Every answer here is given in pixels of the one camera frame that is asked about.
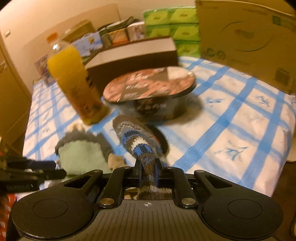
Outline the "instant noodle bowl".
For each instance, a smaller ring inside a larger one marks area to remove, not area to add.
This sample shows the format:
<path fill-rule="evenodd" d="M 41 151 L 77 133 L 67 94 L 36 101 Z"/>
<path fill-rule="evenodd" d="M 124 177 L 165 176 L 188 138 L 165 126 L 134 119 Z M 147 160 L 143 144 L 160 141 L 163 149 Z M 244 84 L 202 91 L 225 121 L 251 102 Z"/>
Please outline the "instant noodle bowl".
<path fill-rule="evenodd" d="M 149 68 L 115 78 L 103 98 L 120 114 L 148 123 L 181 116 L 195 87 L 196 76 L 186 68 Z"/>

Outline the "small brown cardboard box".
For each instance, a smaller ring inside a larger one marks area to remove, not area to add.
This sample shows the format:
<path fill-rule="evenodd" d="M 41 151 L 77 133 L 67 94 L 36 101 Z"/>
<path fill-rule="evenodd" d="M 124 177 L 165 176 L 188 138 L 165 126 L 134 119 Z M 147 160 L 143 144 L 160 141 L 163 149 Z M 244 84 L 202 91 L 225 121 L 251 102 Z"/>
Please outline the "small brown cardboard box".
<path fill-rule="evenodd" d="M 95 32 L 95 27 L 90 20 L 82 20 L 78 24 L 66 30 L 65 33 L 60 36 L 60 40 L 72 43 L 89 33 Z"/>

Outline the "red checkered cloth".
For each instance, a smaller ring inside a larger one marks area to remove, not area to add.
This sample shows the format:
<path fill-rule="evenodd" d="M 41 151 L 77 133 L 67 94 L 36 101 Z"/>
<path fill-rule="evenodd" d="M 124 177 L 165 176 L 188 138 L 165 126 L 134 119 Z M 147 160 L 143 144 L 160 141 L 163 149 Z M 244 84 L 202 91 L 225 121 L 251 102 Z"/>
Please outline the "red checkered cloth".
<path fill-rule="evenodd" d="M 0 202 L 0 238 L 1 240 L 6 240 L 6 230 L 8 225 L 8 219 L 10 216 L 11 208 L 17 196 L 15 194 L 5 194 L 1 196 Z"/>

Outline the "wooden headboard panel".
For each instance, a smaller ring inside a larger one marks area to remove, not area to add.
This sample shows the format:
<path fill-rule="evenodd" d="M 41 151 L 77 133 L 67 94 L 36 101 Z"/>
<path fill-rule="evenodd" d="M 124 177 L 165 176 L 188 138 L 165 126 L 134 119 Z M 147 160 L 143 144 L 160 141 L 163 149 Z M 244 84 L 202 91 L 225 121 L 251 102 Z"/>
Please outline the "wooden headboard panel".
<path fill-rule="evenodd" d="M 54 32 L 59 38 L 74 42 L 89 31 L 93 32 L 105 24 L 120 20 L 116 3 L 94 1 L 40 1 L 43 5 L 32 14 L 32 21 L 26 30 L 29 39 L 23 46 L 25 60 L 22 79 L 32 92 L 33 81 L 40 77 L 35 63 L 49 52 L 46 38 Z"/>

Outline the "blue grey knitted sock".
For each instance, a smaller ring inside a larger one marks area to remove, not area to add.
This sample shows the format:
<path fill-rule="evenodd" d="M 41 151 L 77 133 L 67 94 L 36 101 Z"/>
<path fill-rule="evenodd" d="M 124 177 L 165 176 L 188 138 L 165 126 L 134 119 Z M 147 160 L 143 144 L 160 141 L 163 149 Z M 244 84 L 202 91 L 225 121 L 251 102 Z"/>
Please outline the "blue grey knitted sock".
<path fill-rule="evenodd" d="M 113 119 L 113 129 L 123 147 L 141 163 L 141 184 L 138 200 L 165 200 L 171 198 L 171 190 L 159 188 L 156 181 L 156 160 L 167 164 L 166 153 L 153 132 L 143 123 L 126 115 Z"/>

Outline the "beige sock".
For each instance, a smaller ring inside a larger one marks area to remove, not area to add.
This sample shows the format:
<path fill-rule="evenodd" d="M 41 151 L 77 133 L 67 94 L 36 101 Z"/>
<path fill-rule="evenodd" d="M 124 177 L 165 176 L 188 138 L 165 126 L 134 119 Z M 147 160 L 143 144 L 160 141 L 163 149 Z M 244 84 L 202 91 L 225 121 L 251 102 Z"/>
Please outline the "beige sock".
<path fill-rule="evenodd" d="M 116 168 L 127 166 L 125 159 L 122 156 L 110 153 L 107 160 L 108 168 L 113 171 Z"/>

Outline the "light green fluffy sock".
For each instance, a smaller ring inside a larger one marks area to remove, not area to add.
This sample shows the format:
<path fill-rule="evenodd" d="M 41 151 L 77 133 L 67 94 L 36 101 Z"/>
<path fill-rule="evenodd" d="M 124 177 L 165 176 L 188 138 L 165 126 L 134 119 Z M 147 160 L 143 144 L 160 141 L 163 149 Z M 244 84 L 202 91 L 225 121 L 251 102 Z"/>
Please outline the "light green fluffy sock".
<path fill-rule="evenodd" d="M 111 173 L 100 144 L 74 141 L 58 149 L 59 163 L 68 176 L 79 176 L 93 170 Z"/>

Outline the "large flat cardboard box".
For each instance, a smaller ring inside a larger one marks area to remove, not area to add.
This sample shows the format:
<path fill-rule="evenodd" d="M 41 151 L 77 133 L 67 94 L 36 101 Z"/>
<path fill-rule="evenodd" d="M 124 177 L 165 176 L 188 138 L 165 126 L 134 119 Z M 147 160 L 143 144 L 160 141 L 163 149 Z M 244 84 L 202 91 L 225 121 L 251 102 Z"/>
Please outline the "large flat cardboard box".
<path fill-rule="evenodd" d="M 295 1 L 196 1 L 202 57 L 295 93 Z"/>

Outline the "stacked instant noodle bowls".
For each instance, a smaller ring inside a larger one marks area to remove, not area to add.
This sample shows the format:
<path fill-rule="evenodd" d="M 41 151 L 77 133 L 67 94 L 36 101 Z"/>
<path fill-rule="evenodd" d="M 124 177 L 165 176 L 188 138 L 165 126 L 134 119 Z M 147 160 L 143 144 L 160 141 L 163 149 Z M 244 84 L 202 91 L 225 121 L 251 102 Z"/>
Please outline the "stacked instant noodle bowls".
<path fill-rule="evenodd" d="M 106 28 L 103 28 L 99 33 L 104 48 L 125 44 L 130 41 L 126 28 L 114 31 L 109 31 Z"/>

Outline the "orange juice bottle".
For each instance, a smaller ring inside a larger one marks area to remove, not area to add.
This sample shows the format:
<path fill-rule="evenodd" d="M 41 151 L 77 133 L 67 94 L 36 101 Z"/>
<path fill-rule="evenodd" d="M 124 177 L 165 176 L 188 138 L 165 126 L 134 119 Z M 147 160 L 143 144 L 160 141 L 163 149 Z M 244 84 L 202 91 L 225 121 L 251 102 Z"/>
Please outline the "orange juice bottle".
<path fill-rule="evenodd" d="M 70 43 L 59 40 L 54 32 L 47 37 L 51 47 L 47 68 L 68 101 L 88 126 L 100 122 L 107 114 L 101 94 L 84 67 L 79 51 Z"/>

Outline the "blue milk carton box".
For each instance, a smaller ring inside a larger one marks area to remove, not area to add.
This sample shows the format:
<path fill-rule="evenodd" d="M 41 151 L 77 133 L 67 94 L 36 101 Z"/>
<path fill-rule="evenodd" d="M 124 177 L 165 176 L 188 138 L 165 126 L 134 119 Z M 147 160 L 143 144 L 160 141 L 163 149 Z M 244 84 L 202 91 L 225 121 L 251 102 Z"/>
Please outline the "blue milk carton box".
<path fill-rule="evenodd" d="M 47 87 L 50 87 L 53 85 L 56 80 L 51 76 L 48 66 L 47 66 L 47 57 L 48 55 L 43 56 L 39 60 L 35 62 L 35 67 L 37 69 L 37 72 L 39 73 L 41 80 L 44 81 Z"/>

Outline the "brown open cardboard box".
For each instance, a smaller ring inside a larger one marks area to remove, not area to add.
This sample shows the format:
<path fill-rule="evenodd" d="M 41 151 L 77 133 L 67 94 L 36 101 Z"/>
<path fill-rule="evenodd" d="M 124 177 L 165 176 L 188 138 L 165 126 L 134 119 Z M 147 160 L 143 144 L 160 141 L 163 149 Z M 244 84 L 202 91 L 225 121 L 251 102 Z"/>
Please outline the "brown open cardboard box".
<path fill-rule="evenodd" d="M 107 84 L 126 73 L 178 66 L 175 42 L 169 36 L 149 38 L 99 50 L 86 62 L 90 79 L 102 94 Z"/>

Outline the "white product box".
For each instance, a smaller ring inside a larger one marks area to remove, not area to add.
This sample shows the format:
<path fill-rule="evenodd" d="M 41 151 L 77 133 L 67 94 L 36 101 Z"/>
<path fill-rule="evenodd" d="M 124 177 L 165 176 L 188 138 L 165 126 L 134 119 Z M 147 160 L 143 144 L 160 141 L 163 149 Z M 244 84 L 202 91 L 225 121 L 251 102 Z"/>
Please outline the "white product box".
<path fill-rule="evenodd" d="M 137 22 L 127 28 L 128 38 L 131 42 L 145 39 L 145 23 Z"/>

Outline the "light blue milk box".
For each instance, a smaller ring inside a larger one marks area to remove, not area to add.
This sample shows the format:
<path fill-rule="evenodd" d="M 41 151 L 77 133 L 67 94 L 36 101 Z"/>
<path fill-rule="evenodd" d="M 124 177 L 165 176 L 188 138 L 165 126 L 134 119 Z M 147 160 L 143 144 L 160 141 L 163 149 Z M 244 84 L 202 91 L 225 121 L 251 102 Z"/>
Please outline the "light blue milk box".
<path fill-rule="evenodd" d="M 91 56 L 95 51 L 103 47 L 99 32 L 88 33 L 82 38 L 71 43 L 82 58 Z"/>

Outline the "grey fluffy sock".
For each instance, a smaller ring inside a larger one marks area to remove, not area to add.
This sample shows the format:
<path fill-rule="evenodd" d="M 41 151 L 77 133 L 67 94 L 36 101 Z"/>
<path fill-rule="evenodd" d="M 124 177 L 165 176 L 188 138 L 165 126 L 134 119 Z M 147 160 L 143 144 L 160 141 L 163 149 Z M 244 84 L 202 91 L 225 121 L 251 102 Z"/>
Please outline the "grey fluffy sock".
<path fill-rule="evenodd" d="M 62 139 L 58 141 L 57 145 L 55 146 L 55 153 L 58 155 L 58 149 L 60 147 L 64 146 L 69 142 L 74 142 L 74 141 L 88 141 L 88 142 L 100 144 L 101 150 L 106 160 L 108 160 L 109 154 L 113 152 L 111 145 L 106 140 L 103 134 L 98 133 L 95 135 L 90 131 L 81 131 L 78 129 L 74 129 L 70 132 L 67 132 L 64 135 L 64 137 L 62 137 Z"/>

